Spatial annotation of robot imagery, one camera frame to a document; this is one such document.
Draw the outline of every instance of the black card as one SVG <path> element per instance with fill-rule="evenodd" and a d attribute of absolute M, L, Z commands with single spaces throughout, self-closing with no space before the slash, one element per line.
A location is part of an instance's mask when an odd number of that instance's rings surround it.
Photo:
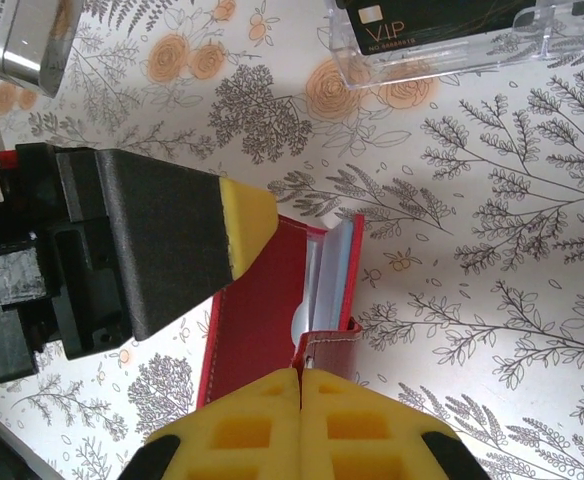
<path fill-rule="evenodd" d="M 363 55 L 511 29 L 536 0 L 338 0 Z"/>

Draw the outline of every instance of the red box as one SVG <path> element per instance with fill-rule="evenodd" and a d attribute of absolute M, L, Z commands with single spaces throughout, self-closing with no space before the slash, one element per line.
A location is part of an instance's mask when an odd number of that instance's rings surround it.
<path fill-rule="evenodd" d="M 279 227 L 250 269 L 214 297 L 197 407 L 280 368 L 314 368 L 353 380 L 354 344 L 361 328 L 351 318 L 363 217 L 354 218 L 338 331 L 308 332 L 295 349 L 294 312 L 303 299 L 308 236 L 319 230 L 279 217 Z"/>

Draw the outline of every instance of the table surface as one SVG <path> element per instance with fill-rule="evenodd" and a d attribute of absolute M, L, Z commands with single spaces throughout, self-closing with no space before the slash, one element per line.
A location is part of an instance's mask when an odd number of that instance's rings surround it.
<path fill-rule="evenodd" d="M 6 144 L 229 175 L 318 226 L 364 213 L 358 381 L 495 479 L 584 479 L 584 56 L 350 92 L 321 2 L 153 3 L 87 0 L 55 100 L 0 84 Z M 79 361 L 51 346 L 0 420 L 65 477 L 116 478 L 194 408 L 209 307 Z"/>

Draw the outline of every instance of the silver object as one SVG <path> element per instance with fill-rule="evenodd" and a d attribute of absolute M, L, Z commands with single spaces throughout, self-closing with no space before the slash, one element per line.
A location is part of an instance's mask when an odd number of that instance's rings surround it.
<path fill-rule="evenodd" d="M 83 0 L 0 0 L 0 78 L 56 95 Z"/>

